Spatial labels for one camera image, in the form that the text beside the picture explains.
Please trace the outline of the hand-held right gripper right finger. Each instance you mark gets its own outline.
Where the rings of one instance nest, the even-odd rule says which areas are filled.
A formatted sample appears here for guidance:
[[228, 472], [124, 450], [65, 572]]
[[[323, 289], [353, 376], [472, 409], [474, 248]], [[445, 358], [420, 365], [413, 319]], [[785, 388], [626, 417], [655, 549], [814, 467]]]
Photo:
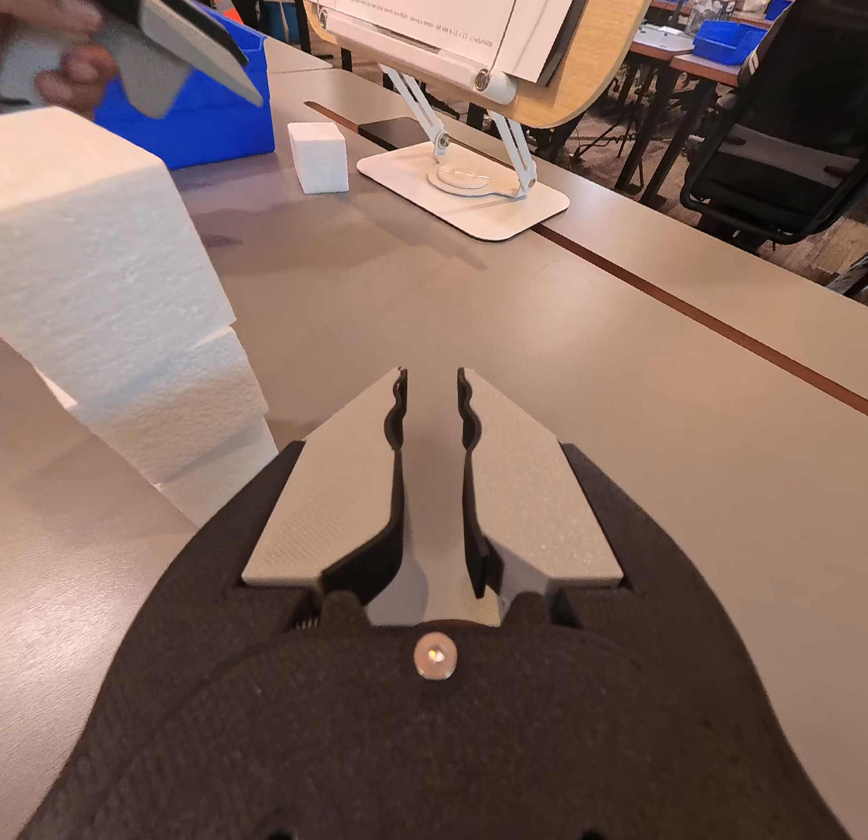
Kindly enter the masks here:
[[623, 570], [557, 436], [458, 369], [464, 559], [477, 598], [617, 587]]

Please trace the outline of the blue plastic bin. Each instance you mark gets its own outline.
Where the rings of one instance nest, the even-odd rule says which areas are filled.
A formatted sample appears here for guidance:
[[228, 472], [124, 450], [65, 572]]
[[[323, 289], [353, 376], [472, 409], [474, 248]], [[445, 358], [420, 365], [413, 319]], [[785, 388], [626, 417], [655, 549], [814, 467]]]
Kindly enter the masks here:
[[162, 119], [144, 116], [126, 98], [122, 82], [108, 86], [97, 125], [158, 156], [170, 170], [273, 152], [274, 127], [267, 79], [266, 36], [204, 7], [247, 58], [245, 73], [263, 97], [257, 107], [201, 71], [189, 76]]

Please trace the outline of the background work table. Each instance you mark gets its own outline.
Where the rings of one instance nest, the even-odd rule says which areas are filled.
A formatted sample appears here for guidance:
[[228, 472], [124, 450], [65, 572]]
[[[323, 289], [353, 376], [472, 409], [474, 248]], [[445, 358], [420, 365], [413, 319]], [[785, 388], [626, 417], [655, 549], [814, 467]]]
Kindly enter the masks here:
[[[640, 204], [658, 209], [665, 202], [660, 195], [662, 184], [684, 150], [691, 133], [711, 108], [719, 86], [732, 89], [736, 85], [739, 71], [736, 67], [706, 60], [692, 53], [668, 52], [648, 43], [632, 43], [629, 54], [632, 63], [646, 65], [653, 71], [656, 87], [645, 119], [639, 125], [632, 149], [616, 180], [615, 190], [624, 195], [634, 195]], [[642, 168], [648, 145], [667, 113], [675, 87], [682, 76], [694, 81], [694, 87], [686, 93], [684, 115], [679, 120], [654, 173], [644, 178], [637, 188], [632, 188], [633, 177]]]

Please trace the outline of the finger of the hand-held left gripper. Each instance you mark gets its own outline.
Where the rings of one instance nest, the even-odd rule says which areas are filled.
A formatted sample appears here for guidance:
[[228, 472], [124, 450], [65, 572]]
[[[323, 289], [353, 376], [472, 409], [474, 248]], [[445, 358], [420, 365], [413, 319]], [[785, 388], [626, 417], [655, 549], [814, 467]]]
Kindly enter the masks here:
[[162, 3], [140, 3], [133, 21], [109, 14], [95, 40], [111, 55], [127, 100], [145, 117], [164, 118], [194, 70], [255, 107], [263, 96], [226, 30], [200, 10], [193, 19]]
[[110, 11], [149, 43], [196, 68], [245, 68], [248, 59], [225, 26], [194, 0], [108, 0]]

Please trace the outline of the printed instruction sheet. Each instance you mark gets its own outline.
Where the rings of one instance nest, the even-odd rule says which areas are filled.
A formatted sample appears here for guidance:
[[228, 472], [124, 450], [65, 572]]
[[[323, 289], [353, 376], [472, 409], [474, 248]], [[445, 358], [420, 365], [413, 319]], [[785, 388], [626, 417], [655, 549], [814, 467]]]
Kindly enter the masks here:
[[485, 68], [548, 83], [587, 0], [307, 0]]

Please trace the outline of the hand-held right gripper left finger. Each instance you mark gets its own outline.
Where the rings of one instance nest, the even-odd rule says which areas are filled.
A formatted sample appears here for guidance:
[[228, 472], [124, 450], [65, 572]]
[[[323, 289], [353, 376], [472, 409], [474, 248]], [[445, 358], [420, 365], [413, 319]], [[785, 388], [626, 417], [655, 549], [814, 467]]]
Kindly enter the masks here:
[[306, 437], [245, 585], [345, 591], [363, 605], [390, 585], [403, 562], [406, 401], [395, 367]]

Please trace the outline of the white hard foam cube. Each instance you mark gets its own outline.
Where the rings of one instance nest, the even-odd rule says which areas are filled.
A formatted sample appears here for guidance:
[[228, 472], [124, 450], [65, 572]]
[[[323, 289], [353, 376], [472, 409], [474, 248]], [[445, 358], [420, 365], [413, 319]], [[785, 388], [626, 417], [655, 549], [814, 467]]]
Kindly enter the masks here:
[[74, 401], [234, 322], [165, 164], [61, 108], [1, 119], [2, 339]]
[[289, 122], [292, 159], [302, 191], [307, 195], [349, 191], [345, 139], [332, 121]]
[[268, 408], [230, 326], [108, 393], [76, 398], [38, 376], [67, 412], [151, 484], [258, 424]]
[[201, 527], [277, 454], [266, 419], [261, 418], [154, 487]]

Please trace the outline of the black office chair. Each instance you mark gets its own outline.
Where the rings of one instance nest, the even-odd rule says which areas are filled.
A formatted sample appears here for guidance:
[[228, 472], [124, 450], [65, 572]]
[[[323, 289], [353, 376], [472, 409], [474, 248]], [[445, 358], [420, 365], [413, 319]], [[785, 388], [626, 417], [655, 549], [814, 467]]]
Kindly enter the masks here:
[[866, 192], [867, 0], [795, 0], [745, 61], [679, 201], [702, 220], [793, 244]]

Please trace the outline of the white stand with wooden board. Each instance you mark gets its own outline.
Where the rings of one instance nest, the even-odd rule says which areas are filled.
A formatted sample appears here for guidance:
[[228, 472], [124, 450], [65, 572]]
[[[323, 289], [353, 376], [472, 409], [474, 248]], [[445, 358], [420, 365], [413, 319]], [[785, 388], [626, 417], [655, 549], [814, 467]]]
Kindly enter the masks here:
[[[621, 67], [651, 0], [587, 0], [545, 84], [304, 2], [311, 24], [324, 39], [377, 62], [427, 136], [405, 150], [359, 160], [358, 171], [466, 235], [497, 242], [569, 207], [566, 195], [539, 183], [524, 129], [556, 128], [580, 117]], [[422, 81], [483, 108], [509, 163], [456, 144], [421, 90]]]

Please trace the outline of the person's left hand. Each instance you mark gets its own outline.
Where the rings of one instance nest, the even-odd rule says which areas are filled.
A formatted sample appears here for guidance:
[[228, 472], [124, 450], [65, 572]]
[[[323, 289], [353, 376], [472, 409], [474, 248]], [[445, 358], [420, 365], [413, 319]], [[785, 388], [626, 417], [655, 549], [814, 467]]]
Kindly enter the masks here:
[[1, 49], [18, 27], [32, 26], [72, 38], [58, 69], [36, 78], [49, 104], [92, 120], [116, 73], [114, 60], [93, 34], [103, 30], [103, 13], [92, 0], [1, 0]]

